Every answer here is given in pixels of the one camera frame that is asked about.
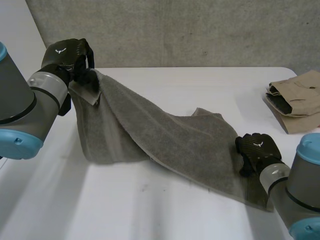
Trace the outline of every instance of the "concrete wall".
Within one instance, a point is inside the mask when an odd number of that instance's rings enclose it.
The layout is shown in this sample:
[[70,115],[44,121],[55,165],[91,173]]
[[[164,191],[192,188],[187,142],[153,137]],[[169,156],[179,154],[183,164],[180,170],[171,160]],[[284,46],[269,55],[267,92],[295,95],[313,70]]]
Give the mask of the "concrete wall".
[[319,0],[26,0],[46,46],[86,38],[97,67],[320,70]]

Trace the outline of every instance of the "white table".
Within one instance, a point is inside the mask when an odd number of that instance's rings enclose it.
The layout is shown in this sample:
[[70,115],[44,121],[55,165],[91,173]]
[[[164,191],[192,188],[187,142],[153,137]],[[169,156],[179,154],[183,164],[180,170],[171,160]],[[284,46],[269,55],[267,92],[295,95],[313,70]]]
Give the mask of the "white table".
[[[291,166],[302,134],[287,135],[262,95],[281,67],[103,68],[174,115],[221,113],[239,135],[267,133]],[[279,216],[190,182],[151,162],[89,164],[75,110],[58,117],[40,153],[0,170],[1,240],[285,240]]]

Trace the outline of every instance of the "black glove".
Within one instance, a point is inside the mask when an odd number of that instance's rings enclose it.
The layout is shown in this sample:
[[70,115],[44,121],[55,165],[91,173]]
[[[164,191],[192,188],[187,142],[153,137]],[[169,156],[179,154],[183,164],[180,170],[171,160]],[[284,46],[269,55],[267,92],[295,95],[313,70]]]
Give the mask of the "black glove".
[[262,170],[271,165],[282,163],[280,151],[274,140],[267,134],[253,133],[235,139],[235,147],[243,157],[240,175],[249,177],[253,173],[260,175]]
[[[64,81],[67,87],[73,80],[80,85],[90,84],[94,91],[98,91],[97,74],[90,70],[94,68],[94,52],[86,39],[73,38],[51,44],[45,51],[39,72],[56,75]],[[64,116],[70,109],[71,97],[68,93],[58,114]]]

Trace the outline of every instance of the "light blue cap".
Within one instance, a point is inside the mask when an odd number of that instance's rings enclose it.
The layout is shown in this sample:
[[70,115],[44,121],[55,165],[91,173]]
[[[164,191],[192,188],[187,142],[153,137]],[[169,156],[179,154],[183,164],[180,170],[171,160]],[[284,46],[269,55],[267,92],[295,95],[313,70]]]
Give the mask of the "light blue cap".
[[289,228],[289,233],[294,240],[319,240],[320,217],[310,217],[295,222]]
[[0,61],[5,58],[7,53],[8,52],[5,45],[2,42],[0,42]]
[[304,135],[296,148],[296,152],[304,160],[320,165],[320,133]]
[[44,142],[39,138],[17,130],[0,128],[0,156],[8,159],[31,159]]

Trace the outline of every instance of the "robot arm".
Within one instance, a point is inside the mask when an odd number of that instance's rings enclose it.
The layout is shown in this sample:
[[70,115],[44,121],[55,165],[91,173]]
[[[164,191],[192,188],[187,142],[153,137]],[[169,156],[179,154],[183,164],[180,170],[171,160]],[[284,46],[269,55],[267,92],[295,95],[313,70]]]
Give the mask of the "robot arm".
[[238,137],[243,177],[258,174],[260,182],[295,240],[320,240],[320,133],[305,135],[292,169],[281,161],[273,139],[254,133]]
[[59,41],[46,50],[42,68],[27,81],[0,42],[0,156],[37,155],[57,115],[71,108],[69,82],[96,78],[94,56],[85,39]]

